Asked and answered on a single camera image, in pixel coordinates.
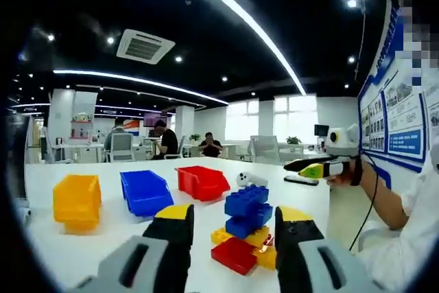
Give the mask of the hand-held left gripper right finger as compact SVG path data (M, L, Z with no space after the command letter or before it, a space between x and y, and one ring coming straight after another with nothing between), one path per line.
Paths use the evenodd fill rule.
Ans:
M275 211L274 247L281 292L382 292L363 264L324 238L313 220L296 209Z

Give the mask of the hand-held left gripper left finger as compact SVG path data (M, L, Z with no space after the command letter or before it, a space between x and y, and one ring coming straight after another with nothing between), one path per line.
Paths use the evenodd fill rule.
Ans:
M159 211L141 236L133 235L104 258L97 275L70 292L184 292L191 266L194 206Z

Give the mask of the person's right hand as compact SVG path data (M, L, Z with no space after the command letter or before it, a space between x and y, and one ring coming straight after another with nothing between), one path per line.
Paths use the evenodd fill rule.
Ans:
M352 179L353 174L351 172L343 172L339 175L325 178L330 187L349 187L351 186Z

